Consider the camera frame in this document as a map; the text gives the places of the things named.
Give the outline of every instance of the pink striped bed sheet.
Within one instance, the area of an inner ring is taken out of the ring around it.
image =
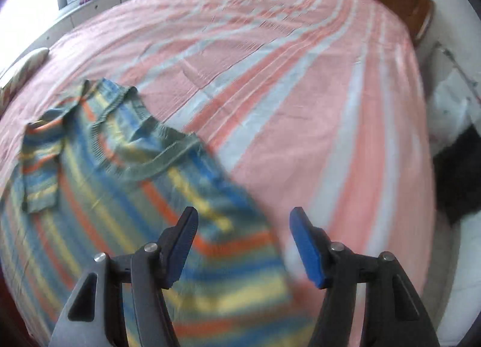
[[[422,290],[434,229],[422,84],[407,28],[376,0],[131,0],[103,12],[52,46],[2,117],[0,190],[25,124],[101,77],[137,86],[157,119],[203,139],[271,221],[312,313],[323,296],[290,236],[295,206],[356,252],[392,251]]]

